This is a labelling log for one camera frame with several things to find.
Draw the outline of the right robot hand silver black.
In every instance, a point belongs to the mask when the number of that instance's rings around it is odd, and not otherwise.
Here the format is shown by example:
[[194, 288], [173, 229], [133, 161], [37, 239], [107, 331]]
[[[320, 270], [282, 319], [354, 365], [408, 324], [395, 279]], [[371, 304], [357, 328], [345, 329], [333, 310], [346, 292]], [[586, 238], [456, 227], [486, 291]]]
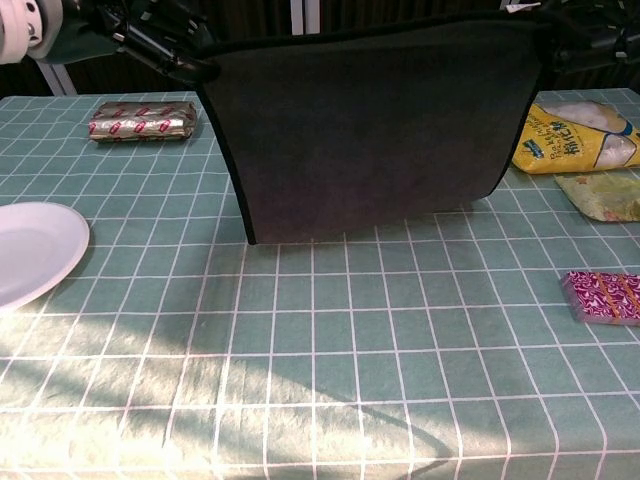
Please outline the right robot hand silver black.
[[535, 13], [552, 25], [549, 58], [557, 72], [639, 62], [637, 1], [543, 1]]

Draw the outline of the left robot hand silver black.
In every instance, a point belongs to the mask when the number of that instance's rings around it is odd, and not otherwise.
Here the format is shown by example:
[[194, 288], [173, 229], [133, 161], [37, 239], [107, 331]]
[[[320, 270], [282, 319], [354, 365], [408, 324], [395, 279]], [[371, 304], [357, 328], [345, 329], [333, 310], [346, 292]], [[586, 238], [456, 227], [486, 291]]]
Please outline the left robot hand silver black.
[[219, 74], [205, 54], [215, 38], [197, 1], [41, 1], [39, 8], [44, 39], [34, 59], [68, 64], [118, 52], [187, 84]]

